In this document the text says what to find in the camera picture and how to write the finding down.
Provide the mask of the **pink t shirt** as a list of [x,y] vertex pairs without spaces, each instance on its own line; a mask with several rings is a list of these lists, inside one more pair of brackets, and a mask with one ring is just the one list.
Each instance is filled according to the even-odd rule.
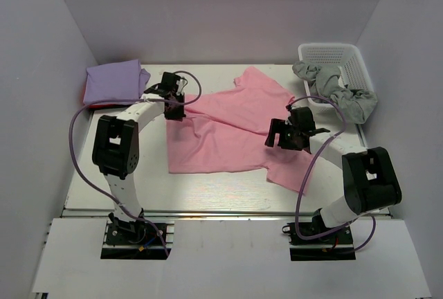
[[312,156],[267,147],[271,120],[285,119],[293,94],[254,67],[233,80],[234,88],[185,107],[181,121],[166,127],[171,174],[267,170],[266,179],[299,191]]

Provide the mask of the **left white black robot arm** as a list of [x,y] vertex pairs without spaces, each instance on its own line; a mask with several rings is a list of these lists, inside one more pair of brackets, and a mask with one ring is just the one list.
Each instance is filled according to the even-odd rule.
[[143,216],[134,182],[140,161],[139,133],[159,116],[167,120],[185,117],[185,84],[176,73],[164,72],[158,84],[145,90],[142,102],[116,116],[103,115],[98,120],[92,161],[116,200],[114,219],[130,223]]

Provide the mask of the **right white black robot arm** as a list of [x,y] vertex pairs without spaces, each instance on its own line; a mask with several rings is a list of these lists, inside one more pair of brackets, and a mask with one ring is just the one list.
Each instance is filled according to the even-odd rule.
[[295,221],[297,236],[303,240],[325,237],[349,226],[362,215],[401,202],[401,188],[385,148],[368,149],[351,145],[341,140],[338,134],[317,128],[308,107],[288,105],[287,110],[287,119],[271,120],[264,144],[312,154],[312,162],[302,178],[299,192],[304,192],[320,157],[340,168],[343,177],[343,196],[318,209],[306,231],[301,231],[300,222]]

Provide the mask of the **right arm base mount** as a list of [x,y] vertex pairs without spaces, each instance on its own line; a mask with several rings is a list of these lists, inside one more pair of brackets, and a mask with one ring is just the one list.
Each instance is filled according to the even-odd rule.
[[292,262],[325,262],[355,260],[354,241],[350,223],[341,226],[333,233],[329,231],[320,214],[310,221],[300,221],[299,232],[293,221],[282,227],[282,233],[289,237],[289,253]]

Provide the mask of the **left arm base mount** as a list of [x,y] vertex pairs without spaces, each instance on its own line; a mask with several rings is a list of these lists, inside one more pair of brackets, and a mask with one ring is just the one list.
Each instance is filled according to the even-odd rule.
[[167,260],[172,250],[174,223],[121,221],[111,212],[105,227],[102,260]]

